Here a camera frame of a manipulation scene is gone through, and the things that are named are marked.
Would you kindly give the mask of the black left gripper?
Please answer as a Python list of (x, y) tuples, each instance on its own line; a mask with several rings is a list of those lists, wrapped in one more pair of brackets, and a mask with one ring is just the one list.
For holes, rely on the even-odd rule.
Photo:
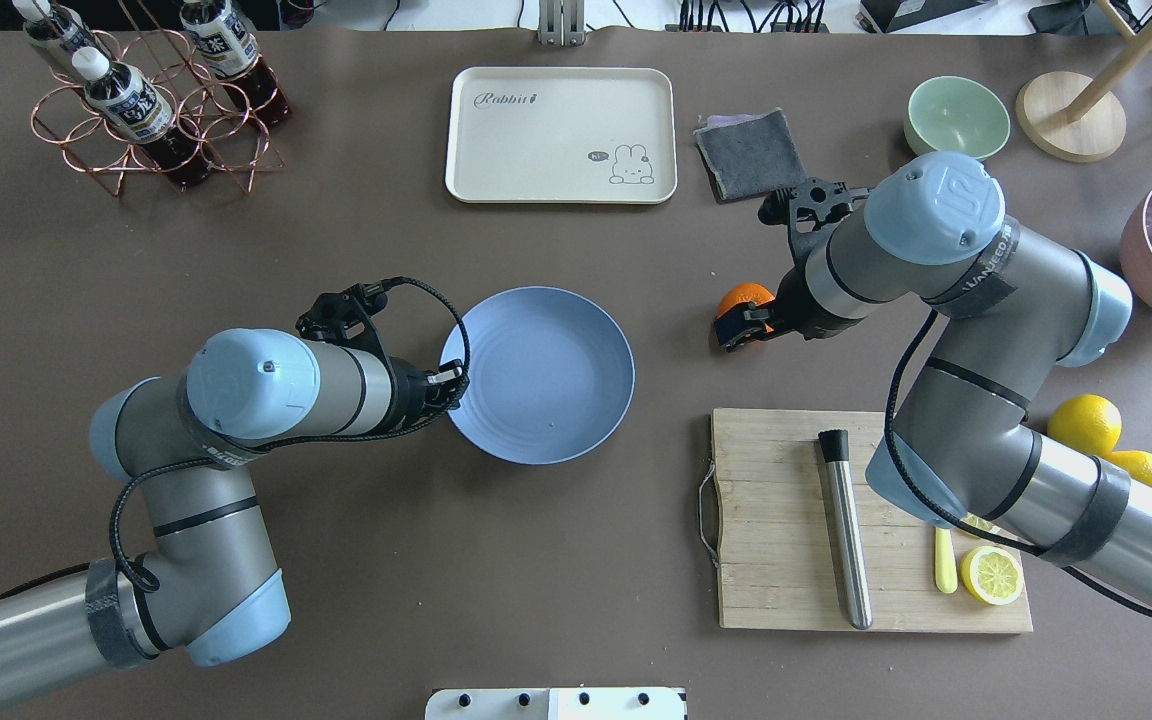
[(435, 396), (458, 395), (467, 384), (463, 364), (420, 372), (385, 350), (376, 314), (388, 305), (392, 287), (355, 285), (342, 291), (321, 293), (296, 323), (302, 340), (342, 348), (358, 379), (351, 420), (422, 420), (433, 414)]

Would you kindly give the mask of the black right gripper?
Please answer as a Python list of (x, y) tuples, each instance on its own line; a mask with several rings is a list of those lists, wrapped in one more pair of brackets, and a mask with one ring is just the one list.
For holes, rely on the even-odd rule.
[(861, 323), (859, 318), (832, 313), (813, 300), (806, 286), (806, 262), (818, 247), (827, 245), (836, 225), (852, 213), (855, 202), (867, 199), (869, 194), (869, 187), (805, 179), (765, 197), (758, 218), (765, 225), (787, 225), (794, 266), (768, 306), (732, 306), (717, 316), (717, 343), (723, 351), (791, 332), (806, 340), (835, 338)]

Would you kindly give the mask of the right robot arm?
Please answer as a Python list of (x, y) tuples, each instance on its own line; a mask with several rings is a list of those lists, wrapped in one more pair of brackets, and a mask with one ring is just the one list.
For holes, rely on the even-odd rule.
[(1152, 617), (1152, 488), (1024, 423), (1053, 367), (1092, 363), (1121, 338), (1124, 279), (1016, 222), (996, 179), (952, 151), (911, 160), (814, 232), (791, 229), (788, 245), (773, 300), (718, 314), (717, 343), (833, 338), (914, 293), (931, 310), (916, 341), (946, 324), (908, 391), (910, 353), (893, 372), (870, 487), (935, 526), (991, 521), (1001, 533), (988, 541)]

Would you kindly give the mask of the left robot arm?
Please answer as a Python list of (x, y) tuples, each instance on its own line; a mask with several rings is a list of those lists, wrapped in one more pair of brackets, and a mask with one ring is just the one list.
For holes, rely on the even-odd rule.
[(366, 442), (460, 404), (471, 350), (422, 370), (374, 318), (404, 278), (323, 293), (294, 333), (229, 329), (185, 372), (109, 397), (92, 455), (122, 484), (109, 555), (0, 594), (0, 708), (183, 647), (200, 667), (285, 632), (291, 611), (250, 475), (275, 448)]

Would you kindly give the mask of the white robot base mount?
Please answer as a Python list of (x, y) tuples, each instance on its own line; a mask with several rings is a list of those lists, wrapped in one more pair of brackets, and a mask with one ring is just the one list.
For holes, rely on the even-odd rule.
[(687, 719), (684, 688), (664, 685), (440, 689), (425, 719)]

